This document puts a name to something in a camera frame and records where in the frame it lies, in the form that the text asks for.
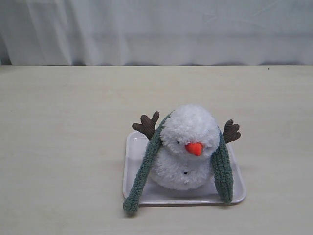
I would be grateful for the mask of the white plastic tray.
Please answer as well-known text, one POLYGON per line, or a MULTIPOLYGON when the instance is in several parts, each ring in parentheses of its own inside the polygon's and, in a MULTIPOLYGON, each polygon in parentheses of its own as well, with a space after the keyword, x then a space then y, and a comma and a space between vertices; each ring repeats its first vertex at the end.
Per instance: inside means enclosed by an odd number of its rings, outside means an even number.
MULTIPOLYGON (((126 139, 126 152, 124 160, 124 174, 122 191, 127 198, 132 188, 134 179, 141 166, 148 139, 140 132, 131 132, 126 139)), ((232 144, 227 144, 230 156, 231 168, 234 179, 232 205, 242 202, 246 197, 246 186, 244 184, 232 144)), ((171 190, 164 188, 148 178, 145 188, 139 200, 140 206, 187 206, 187 205, 222 205, 214 186, 214 179, 197 189, 187 191, 171 190)))

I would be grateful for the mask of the white backdrop curtain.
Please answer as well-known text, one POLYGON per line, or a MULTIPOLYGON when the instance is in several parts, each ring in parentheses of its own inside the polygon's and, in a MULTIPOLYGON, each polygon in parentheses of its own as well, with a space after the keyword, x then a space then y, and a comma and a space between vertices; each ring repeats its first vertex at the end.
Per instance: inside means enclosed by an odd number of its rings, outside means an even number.
POLYGON ((310 65, 310 0, 3 0, 3 65, 310 65))

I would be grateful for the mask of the white plush snowman toy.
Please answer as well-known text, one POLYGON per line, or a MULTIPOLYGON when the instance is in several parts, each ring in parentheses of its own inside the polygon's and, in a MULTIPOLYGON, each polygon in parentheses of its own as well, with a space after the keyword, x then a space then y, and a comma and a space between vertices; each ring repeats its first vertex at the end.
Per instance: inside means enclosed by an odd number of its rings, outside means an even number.
POLYGON ((237 140, 240 126, 228 120, 221 132, 210 112, 200 105, 177 107, 165 120, 149 177, 156 184, 175 190, 196 189, 213 177, 211 157, 220 137, 237 140))

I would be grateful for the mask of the green fluffy scarf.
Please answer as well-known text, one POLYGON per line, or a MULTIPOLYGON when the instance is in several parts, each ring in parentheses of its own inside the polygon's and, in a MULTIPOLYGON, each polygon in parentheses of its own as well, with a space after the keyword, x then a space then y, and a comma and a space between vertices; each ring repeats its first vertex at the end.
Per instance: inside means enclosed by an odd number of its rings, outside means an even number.
MULTIPOLYGON (((160 133, 169 115, 170 113, 163 120, 159 120, 159 112, 154 112, 152 117, 142 115, 140 122, 133 124, 133 129, 148 139, 148 144, 130 193, 123 202, 123 210, 128 215, 133 215, 138 210, 139 200, 149 178, 156 153, 161 147, 160 133)), ((220 137, 218 149, 213 153, 210 162, 214 173, 212 178, 218 196, 222 202, 230 204, 233 200, 234 179, 227 144, 229 143, 220 137)))

